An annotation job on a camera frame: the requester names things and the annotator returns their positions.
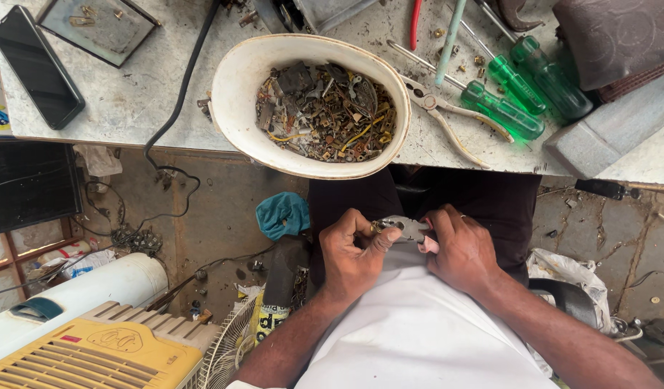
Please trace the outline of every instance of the green screwdriver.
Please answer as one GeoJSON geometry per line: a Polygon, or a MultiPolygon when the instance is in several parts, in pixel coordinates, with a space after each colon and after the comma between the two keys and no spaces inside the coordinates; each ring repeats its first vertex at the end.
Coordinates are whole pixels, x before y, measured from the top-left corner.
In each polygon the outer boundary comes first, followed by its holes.
{"type": "MultiPolygon", "coordinates": [[[[429,71],[436,73],[435,66],[431,65],[430,62],[404,49],[395,41],[387,40],[387,45],[429,71]]],[[[509,132],[527,140],[534,140],[543,134],[546,127],[540,119],[522,110],[517,105],[486,91],[480,82],[473,80],[465,85],[448,74],[444,78],[450,84],[461,89],[461,99],[465,103],[475,105],[482,114],[497,121],[509,132]]]]}
{"type": "Polygon", "coordinates": [[[524,109],[529,111],[532,115],[540,115],[546,110],[546,103],[531,89],[531,86],[524,81],[507,62],[507,59],[502,55],[497,57],[488,50],[488,47],[476,36],[469,26],[461,20],[459,22],[464,30],[471,35],[472,38],[479,44],[479,46],[490,57],[491,61],[488,63],[488,68],[493,74],[500,79],[503,86],[506,87],[515,98],[524,106],[524,109]]]}
{"type": "Polygon", "coordinates": [[[541,50],[536,38],[528,35],[518,38],[507,28],[500,18],[493,13],[483,0],[474,0],[483,12],[502,30],[503,34],[515,44],[510,49],[512,61],[520,64],[532,76],[536,85],[551,99],[562,117],[577,120],[587,115],[593,104],[581,90],[562,73],[560,65],[551,62],[541,50]]]}

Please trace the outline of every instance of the yellow air cooler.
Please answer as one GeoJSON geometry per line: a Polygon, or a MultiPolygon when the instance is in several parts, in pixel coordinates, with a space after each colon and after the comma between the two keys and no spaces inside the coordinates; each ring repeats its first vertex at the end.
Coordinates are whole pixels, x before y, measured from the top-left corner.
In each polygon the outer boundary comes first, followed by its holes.
{"type": "Polygon", "coordinates": [[[109,301],[0,360],[0,389],[192,389],[220,331],[109,301]]]}

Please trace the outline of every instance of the black smartphone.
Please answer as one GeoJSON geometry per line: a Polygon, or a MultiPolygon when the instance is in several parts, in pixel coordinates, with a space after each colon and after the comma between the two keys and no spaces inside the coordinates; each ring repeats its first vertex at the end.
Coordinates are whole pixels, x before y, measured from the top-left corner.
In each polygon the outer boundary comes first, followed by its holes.
{"type": "Polygon", "coordinates": [[[0,51],[51,129],[61,129],[85,100],[27,8],[16,5],[1,19],[0,51]]]}

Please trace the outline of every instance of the workbench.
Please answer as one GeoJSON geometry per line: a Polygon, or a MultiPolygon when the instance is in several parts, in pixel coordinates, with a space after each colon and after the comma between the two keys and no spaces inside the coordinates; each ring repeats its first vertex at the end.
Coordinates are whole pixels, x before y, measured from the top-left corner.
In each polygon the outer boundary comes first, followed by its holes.
{"type": "MultiPolygon", "coordinates": [[[[36,15],[45,0],[21,0],[36,15]]],[[[121,69],[45,33],[54,51],[85,97],[86,107],[66,128],[50,129],[35,109],[23,86],[5,58],[0,56],[0,70],[13,134],[18,138],[97,143],[109,146],[139,147],[168,119],[181,84],[190,52],[202,26],[210,0],[136,0],[136,3],[161,22],[161,27],[140,45],[121,69]]],[[[555,20],[551,7],[555,0],[529,0],[520,13],[522,19],[543,19],[545,24],[531,31],[551,54],[560,44],[555,38],[555,20]]],[[[454,0],[424,0],[418,22],[418,48],[415,53],[436,64],[436,52],[444,37],[436,39],[432,32],[447,29],[454,0]]],[[[0,19],[13,3],[0,0],[0,19]]],[[[392,39],[409,47],[409,24],[413,1],[386,0],[371,7],[329,31],[326,36],[349,42],[371,51],[388,61],[400,73],[431,85],[433,75],[410,62],[385,43],[392,39]]],[[[190,149],[200,152],[237,152],[212,123],[201,113],[196,101],[207,98],[206,92],[221,58],[234,45],[269,31],[258,19],[245,28],[238,20],[253,10],[250,1],[241,9],[220,8],[195,67],[183,111],[176,124],[157,142],[159,147],[190,149]]],[[[500,31],[478,9],[466,4],[464,20],[481,39],[498,53],[507,53],[510,43],[497,39],[500,31]]],[[[449,63],[448,73],[467,83],[476,77],[475,55],[485,54],[465,32],[459,32],[457,57],[449,63]],[[466,67],[466,72],[458,66],[466,67]]],[[[481,79],[492,93],[497,92],[494,80],[481,79]]],[[[460,105],[459,90],[447,82],[432,89],[451,104],[460,105]]],[[[471,153],[492,165],[492,170],[516,173],[569,175],[543,149],[546,138],[560,128],[555,112],[547,112],[546,130],[534,141],[508,144],[480,122],[462,116],[447,117],[462,143],[471,153]]],[[[394,160],[397,164],[475,168],[457,155],[440,127],[423,109],[412,105],[412,125],[406,142],[394,160]]],[[[641,146],[635,148],[598,178],[664,185],[664,128],[641,146]]]]}

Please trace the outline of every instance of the yellow wire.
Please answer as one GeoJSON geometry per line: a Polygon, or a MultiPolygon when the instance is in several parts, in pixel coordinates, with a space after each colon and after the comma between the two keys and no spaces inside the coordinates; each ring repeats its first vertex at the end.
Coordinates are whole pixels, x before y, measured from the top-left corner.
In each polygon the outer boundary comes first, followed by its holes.
{"type": "Polygon", "coordinates": [[[346,142],[346,145],[344,145],[344,147],[342,147],[342,152],[344,152],[344,150],[349,146],[349,144],[350,144],[351,142],[354,142],[354,140],[359,139],[360,137],[362,137],[363,134],[365,134],[366,131],[368,131],[368,130],[371,128],[372,125],[377,124],[377,122],[379,122],[380,120],[382,120],[384,117],[385,117],[385,115],[382,115],[381,117],[375,119],[375,121],[373,122],[373,124],[368,125],[368,127],[366,127],[366,129],[364,129],[359,135],[357,135],[357,136],[351,138],[351,140],[350,140],[349,142],[346,142]]]}
{"type": "Polygon", "coordinates": [[[266,131],[267,131],[267,133],[270,135],[270,137],[272,137],[272,139],[274,139],[274,140],[278,140],[279,142],[285,142],[286,140],[289,140],[289,139],[293,139],[293,138],[298,138],[298,137],[303,137],[303,136],[305,136],[305,134],[298,134],[298,135],[292,135],[291,137],[288,137],[288,138],[284,138],[284,139],[282,139],[282,138],[278,138],[278,137],[275,137],[274,135],[272,135],[272,133],[270,132],[270,130],[266,130],[266,131]]]}

